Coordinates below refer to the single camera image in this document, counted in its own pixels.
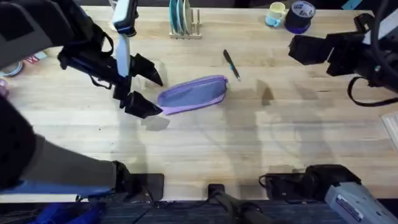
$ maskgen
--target blue mug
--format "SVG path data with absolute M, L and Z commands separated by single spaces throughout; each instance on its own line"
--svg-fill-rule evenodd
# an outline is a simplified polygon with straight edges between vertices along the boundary
M 285 5 L 281 2 L 274 2 L 268 9 L 266 24 L 272 27 L 279 26 L 285 16 Z

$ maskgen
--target dish rack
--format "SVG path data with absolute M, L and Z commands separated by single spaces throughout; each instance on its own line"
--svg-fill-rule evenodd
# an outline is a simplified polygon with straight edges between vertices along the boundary
M 174 32 L 173 27 L 172 27 L 172 23 L 170 21 L 170 38 L 174 38 L 174 39 L 201 39 L 201 33 L 200 33 L 200 10 L 197 9 L 197 19 L 196 22 L 193 19 L 193 9 L 191 10 L 191 33 L 187 33 L 187 34 L 179 34 L 177 32 Z

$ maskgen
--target pencil case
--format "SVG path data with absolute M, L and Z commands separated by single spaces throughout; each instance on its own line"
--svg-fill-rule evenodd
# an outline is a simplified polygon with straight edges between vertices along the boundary
M 203 108 L 223 101 L 227 83 L 223 75 L 181 83 L 162 92 L 157 103 L 166 115 Z

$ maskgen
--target black robotic arm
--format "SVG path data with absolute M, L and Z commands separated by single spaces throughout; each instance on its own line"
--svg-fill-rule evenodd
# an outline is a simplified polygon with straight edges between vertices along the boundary
M 117 16 L 119 20 L 115 26 L 120 34 L 132 37 L 136 34 L 137 1 L 120 2 L 125 7 L 121 8 L 122 12 L 120 8 L 115 11 L 115 14 L 122 14 Z M 113 98 L 120 101 L 120 108 L 126 113 L 146 118 L 162 112 L 137 91 L 130 92 L 132 77 L 136 75 L 163 85 L 155 65 L 140 54 L 127 55 L 127 74 L 122 75 L 118 69 L 120 63 L 112 57 L 112 38 L 74 1 L 0 1 L 0 19 L 0 68 L 40 50 L 62 46 L 58 55 L 61 67 L 70 66 L 87 73 L 95 86 L 110 90 L 114 85 Z M 108 52 L 102 51 L 105 40 L 112 46 Z M 99 84 L 94 77 L 108 82 L 109 86 Z

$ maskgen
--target wooden table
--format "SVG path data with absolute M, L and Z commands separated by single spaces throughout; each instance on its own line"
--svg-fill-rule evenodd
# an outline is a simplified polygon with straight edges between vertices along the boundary
M 114 39 L 110 7 L 84 7 Z M 306 35 L 355 29 L 358 11 L 317 11 Z M 202 9 L 202 40 L 169 38 L 168 8 L 139 8 L 132 54 L 155 62 L 165 83 L 147 83 L 148 99 L 168 87 L 222 74 L 229 90 L 218 105 L 172 116 L 137 119 L 118 109 L 112 91 L 50 58 L 10 78 L 10 101 L 48 140 L 84 155 L 118 160 L 131 172 L 165 174 L 164 199 L 206 197 L 209 183 L 239 198 L 265 198 L 257 178 L 311 164 L 343 164 L 375 197 L 398 197 L 398 154 L 380 115 L 398 105 L 362 108 L 348 98 L 352 76 L 330 77 L 327 64 L 302 66 L 287 54 L 293 34 L 264 24 L 264 9 Z M 223 58 L 228 49 L 241 74 Z M 359 100 L 393 96 L 359 82 Z M 4 201 L 73 200 L 74 196 L 2 196 Z

